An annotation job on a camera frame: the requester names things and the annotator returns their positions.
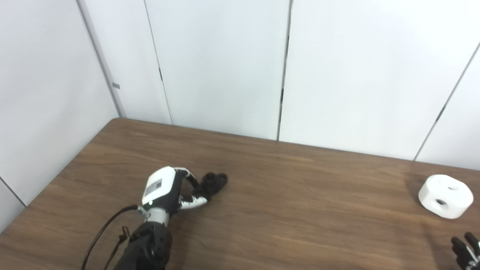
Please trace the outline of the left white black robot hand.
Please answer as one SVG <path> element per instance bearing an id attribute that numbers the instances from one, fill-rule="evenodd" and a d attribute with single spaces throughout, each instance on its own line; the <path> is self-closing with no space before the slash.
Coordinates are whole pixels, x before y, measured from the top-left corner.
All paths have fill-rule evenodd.
<path id="1" fill-rule="evenodd" d="M 142 207 L 147 222 L 167 224 L 180 210 L 200 207 L 209 201 L 202 192 L 181 195 L 182 183 L 187 180 L 197 191 L 201 186 L 197 178 L 182 167 L 163 167 L 149 176 L 142 196 Z"/>

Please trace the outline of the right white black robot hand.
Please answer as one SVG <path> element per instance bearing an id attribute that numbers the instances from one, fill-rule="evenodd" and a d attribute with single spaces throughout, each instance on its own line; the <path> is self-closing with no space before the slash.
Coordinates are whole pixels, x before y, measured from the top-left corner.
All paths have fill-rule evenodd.
<path id="1" fill-rule="evenodd" d="M 451 249 L 456 255 L 456 263 L 462 270 L 480 269 L 480 241 L 472 233 L 466 232 L 464 243 L 458 237 L 451 238 Z"/>

